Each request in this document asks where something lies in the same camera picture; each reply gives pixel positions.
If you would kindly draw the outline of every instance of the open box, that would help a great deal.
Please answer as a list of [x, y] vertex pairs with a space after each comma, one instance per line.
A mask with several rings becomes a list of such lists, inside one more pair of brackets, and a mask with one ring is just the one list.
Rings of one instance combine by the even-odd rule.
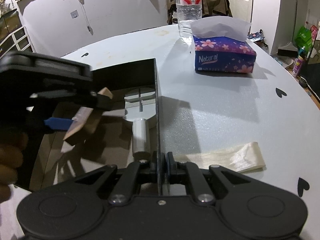
[[[54, 185], [95, 170], [106, 164], [125, 168], [133, 161], [132, 130], [124, 123], [124, 95], [134, 88], [149, 87], [156, 91], [156, 127], [149, 130], [153, 154], [160, 155], [158, 86], [155, 59], [110, 66], [93, 71], [95, 91], [107, 87], [113, 93], [113, 108], [104, 112], [94, 132], [84, 142], [71, 146], [63, 141], [65, 132], [30, 137], [24, 156], [37, 150], [34, 165], [28, 161], [28, 172], [18, 171], [16, 185], [31, 191]], [[73, 103], [59, 103], [53, 117], [72, 118], [79, 110]]]

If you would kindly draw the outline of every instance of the purple tissue package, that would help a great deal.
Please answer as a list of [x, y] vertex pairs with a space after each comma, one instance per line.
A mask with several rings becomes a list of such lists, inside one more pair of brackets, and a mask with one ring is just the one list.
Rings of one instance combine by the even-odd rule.
[[196, 70], [252, 73], [256, 52], [247, 42], [228, 37], [197, 38]]

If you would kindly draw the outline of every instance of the heart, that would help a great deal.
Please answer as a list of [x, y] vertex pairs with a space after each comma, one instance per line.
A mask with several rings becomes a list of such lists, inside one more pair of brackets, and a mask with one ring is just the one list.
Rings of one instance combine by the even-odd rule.
[[310, 185], [308, 182], [306, 182], [304, 179], [299, 178], [298, 180], [298, 196], [302, 197], [303, 195], [303, 190], [309, 190]]
[[276, 93], [278, 95], [278, 97], [282, 98], [282, 96], [287, 96], [287, 93], [286, 92], [283, 92], [281, 89], [279, 88], [276, 88]]

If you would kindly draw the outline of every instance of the white plastic tool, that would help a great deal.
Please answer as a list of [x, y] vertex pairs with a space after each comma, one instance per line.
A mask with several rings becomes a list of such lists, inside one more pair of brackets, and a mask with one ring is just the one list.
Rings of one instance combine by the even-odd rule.
[[138, 88], [124, 97], [125, 116], [132, 125], [132, 154], [135, 160], [150, 158], [149, 129], [156, 125], [156, 92], [152, 88]]

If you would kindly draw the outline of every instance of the tabletop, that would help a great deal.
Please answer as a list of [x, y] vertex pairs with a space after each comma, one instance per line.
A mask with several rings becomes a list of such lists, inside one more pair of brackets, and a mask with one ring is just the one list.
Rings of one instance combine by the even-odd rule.
[[[257, 59], [248, 75], [196, 73], [194, 44], [179, 39], [177, 25], [111, 37], [64, 58], [93, 70], [155, 58], [161, 151], [200, 153], [257, 141], [266, 167], [247, 175], [295, 194], [299, 178], [306, 180], [310, 190], [302, 199], [309, 217], [301, 237], [318, 239], [320, 111], [284, 68], [249, 44]], [[287, 96], [279, 98], [276, 88]]]

